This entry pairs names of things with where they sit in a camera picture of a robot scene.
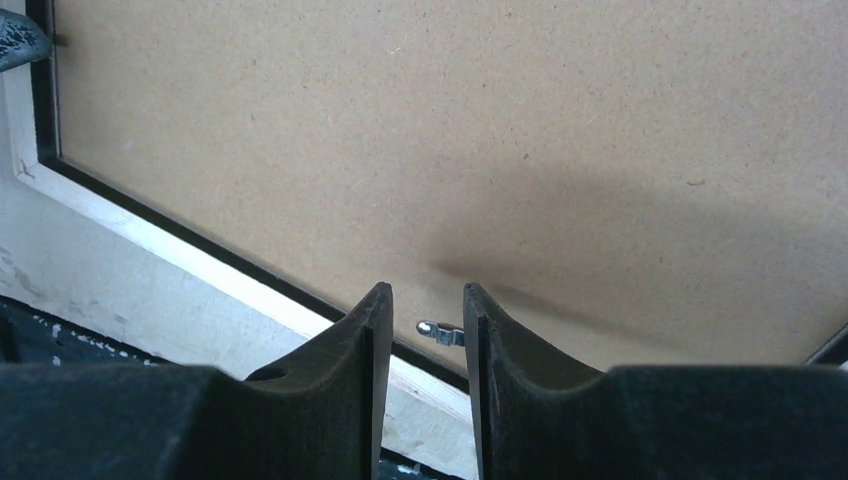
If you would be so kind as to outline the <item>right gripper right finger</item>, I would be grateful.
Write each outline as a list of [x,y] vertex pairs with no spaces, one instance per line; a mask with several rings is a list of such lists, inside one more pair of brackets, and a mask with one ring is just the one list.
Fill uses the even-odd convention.
[[464,289],[483,479],[843,479],[847,374],[832,366],[596,370]]

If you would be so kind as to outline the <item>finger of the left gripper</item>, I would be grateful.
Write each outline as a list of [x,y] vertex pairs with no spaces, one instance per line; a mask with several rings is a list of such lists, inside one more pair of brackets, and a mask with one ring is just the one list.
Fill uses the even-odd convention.
[[1,9],[1,72],[49,58],[53,44],[29,17]]

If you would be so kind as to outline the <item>wooden picture frame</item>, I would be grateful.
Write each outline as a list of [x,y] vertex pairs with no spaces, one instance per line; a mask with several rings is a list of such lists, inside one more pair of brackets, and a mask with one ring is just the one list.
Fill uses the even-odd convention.
[[[426,460],[441,454],[450,471],[483,479],[478,472],[465,352],[464,289],[476,283],[494,296],[482,284],[468,282],[462,289],[458,323],[416,322],[418,336],[462,354],[465,363],[456,367],[395,333],[390,283],[376,282],[352,307],[337,307],[68,162],[61,135],[58,53],[63,43],[56,29],[58,2],[1,5],[35,21],[53,44],[49,58],[6,71],[3,77],[14,174],[30,188],[305,338],[304,346],[260,371],[255,381],[229,382],[227,396],[218,401],[225,418],[256,421],[260,437],[248,441],[247,448],[262,453],[272,439],[270,425],[279,423],[288,439],[288,453],[316,461],[324,477],[333,477],[330,455],[352,451],[341,438],[342,427],[361,411],[367,440],[387,440],[392,448],[409,444],[416,456]],[[641,362],[598,368],[550,344],[602,372],[631,365],[821,366],[821,348],[845,326],[846,322],[796,363]]]

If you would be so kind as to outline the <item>brown backing board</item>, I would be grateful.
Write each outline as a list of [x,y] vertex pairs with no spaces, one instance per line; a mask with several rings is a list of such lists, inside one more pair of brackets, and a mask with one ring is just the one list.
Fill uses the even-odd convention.
[[60,1],[64,158],[395,333],[482,284],[598,368],[847,320],[843,1]]

